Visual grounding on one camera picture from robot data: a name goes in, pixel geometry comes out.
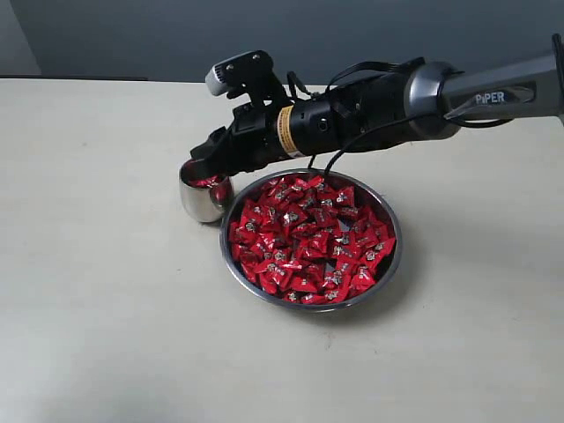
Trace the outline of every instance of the gray wall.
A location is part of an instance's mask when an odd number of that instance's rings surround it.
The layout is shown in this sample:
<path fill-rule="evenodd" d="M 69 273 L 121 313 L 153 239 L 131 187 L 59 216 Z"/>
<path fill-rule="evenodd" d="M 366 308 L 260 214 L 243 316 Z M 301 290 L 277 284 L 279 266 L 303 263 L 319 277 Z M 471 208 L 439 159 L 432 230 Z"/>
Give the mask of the gray wall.
<path fill-rule="evenodd" d="M 47 75 L 202 81 L 217 61 L 263 48 L 279 74 L 322 83 L 367 59 L 483 68 L 550 48 L 564 32 L 562 0 L 12 2 Z"/>
<path fill-rule="evenodd" d="M 10 0 L 0 0 L 0 75 L 39 73 L 39 67 L 14 15 Z"/>

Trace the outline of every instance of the metal cup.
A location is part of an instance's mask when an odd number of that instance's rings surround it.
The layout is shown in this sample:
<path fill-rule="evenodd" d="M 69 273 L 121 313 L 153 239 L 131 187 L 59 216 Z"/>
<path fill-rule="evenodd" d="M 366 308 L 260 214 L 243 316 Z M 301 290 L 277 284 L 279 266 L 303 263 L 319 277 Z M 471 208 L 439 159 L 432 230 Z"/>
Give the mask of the metal cup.
<path fill-rule="evenodd" d="M 201 223 L 212 223 L 223 217 L 234 198 L 233 184 L 226 177 L 211 188 L 195 188 L 189 185 L 189 161 L 184 163 L 178 173 L 180 197 L 184 210 Z"/>

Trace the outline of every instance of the table surface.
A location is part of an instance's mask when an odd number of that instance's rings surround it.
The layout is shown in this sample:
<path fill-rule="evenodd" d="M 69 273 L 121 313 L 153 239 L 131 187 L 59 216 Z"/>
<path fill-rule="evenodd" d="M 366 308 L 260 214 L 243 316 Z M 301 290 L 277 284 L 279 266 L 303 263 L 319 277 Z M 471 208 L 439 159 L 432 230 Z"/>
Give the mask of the table surface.
<path fill-rule="evenodd" d="M 404 257 L 371 301 L 310 315 L 243 289 L 181 207 L 179 166 L 233 106 L 0 80 L 0 421 L 561 421 L 560 121 L 345 155 Z"/>

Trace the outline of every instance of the bowl rim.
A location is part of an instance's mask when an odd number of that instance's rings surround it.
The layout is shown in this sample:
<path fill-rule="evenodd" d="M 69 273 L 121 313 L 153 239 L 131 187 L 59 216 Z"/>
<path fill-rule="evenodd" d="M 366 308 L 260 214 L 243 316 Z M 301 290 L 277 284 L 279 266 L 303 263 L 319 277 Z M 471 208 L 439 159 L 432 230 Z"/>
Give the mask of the bowl rim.
<path fill-rule="evenodd" d="M 347 181 L 355 184 L 359 188 L 364 189 L 368 194 L 375 198 L 375 200 L 380 203 L 382 208 L 389 214 L 390 220 L 392 222 L 392 226 L 394 227 L 394 232 L 396 234 L 396 247 L 394 256 L 390 263 L 390 267 L 388 270 L 382 275 L 380 280 L 375 286 L 372 286 L 370 289 L 366 290 L 361 295 L 356 297 L 352 297 L 351 299 L 337 302 L 335 304 L 296 304 L 290 301 L 284 301 L 280 298 L 277 298 L 269 293 L 264 292 L 259 287 L 253 285 L 251 282 L 247 280 L 245 275 L 243 275 L 235 264 L 235 261 L 231 257 L 231 249 L 229 245 L 229 225 L 228 222 L 231 220 L 232 214 L 234 213 L 235 209 L 237 208 L 238 204 L 247 196 L 247 194 L 253 191 L 257 186 L 262 185 L 263 183 L 269 181 L 270 179 L 288 175 L 288 174 L 323 174 L 323 170 L 321 169 L 308 169 L 308 168 L 296 168 L 296 169 L 289 169 L 289 170 L 281 170 L 275 172 L 273 174 L 267 174 L 262 178 L 257 179 L 256 181 L 250 183 L 247 187 L 245 187 L 233 200 L 229 209 L 227 210 L 226 214 L 224 215 L 221 221 L 221 228 L 219 230 L 219 245 L 221 247 L 221 255 L 226 262 L 227 268 L 231 272 L 231 274 L 239 281 L 241 285 L 243 285 L 247 290 L 252 292 L 255 296 L 261 298 L 262 300 L 268 301 L 271 304 L 276 304 L 281 307 L 300 310 L 300 311 L 309 311 L 309 312 L 328 312 L 334 311 L 342 308 L 348 308 L 350 306 L 354 306 L 363 302 L 367 298 L 371 297 L 378 291 L 380 291 L 384 286 L 386 286 L 394 274 L 396 273 L 397 267 L 399 266 L 399 262 L 403 253 L 404 243 L 403 243 L 403 236 L 401 233 L 401 228 L 399 225 L 399 220 L 397 219 L 396 213 L 393 212 L 390 205 L 386 203 L 383 197 L 374 191 L 372 188 L 368 187 L 365 183 L 360 182 L 351 176 L 346 174 L 340 174 L 339 172 L 330 171 L 330 175 L 340 177 L 346 179 Z"/>

